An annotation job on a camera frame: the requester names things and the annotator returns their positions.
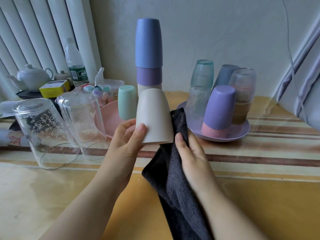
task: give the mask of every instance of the purple plate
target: purple plate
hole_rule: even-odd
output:
[[[182,102],[178,105],[177,109],[184,108],[186,106],[187,101]],[[250,131],[250,124],[248,120],[245,120],[243,125],[231,125],[226,135],[226,138],[216,138],[216,137],[208,137],[201,134],[201,131],[194,131],[193,129],[189,128],[192,133],[195,134],[196,137],[205,139],[207,141],[216,141],[216,142],[229,142],[229,141],[236,141],[244,136],[246,136]]]

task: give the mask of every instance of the barcode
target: barcode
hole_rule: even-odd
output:
[[[78,79],[76,71],[70,71],[73,79]]]

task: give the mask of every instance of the vertical blind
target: vertical blind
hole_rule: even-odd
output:
[[[101,62],[89,0],[0,0],[0,99],[17,98],[18,89],[6,76],[16,76],[26,64],[50,68],[54,74],[67,71],[67,38],[78,43],[92,77]]]

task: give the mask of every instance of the cardboard box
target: cardboard box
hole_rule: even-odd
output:
[[[49,81],[39,88],[42,96],[46,99],[56,98],[64,92],[70,90],[68,80]]]

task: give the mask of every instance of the water bottle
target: water bottle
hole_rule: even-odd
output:
[[[89,83],[86,68],[80,52],[72,38],[66,40],[66,64],[70,70],[75,87]]]

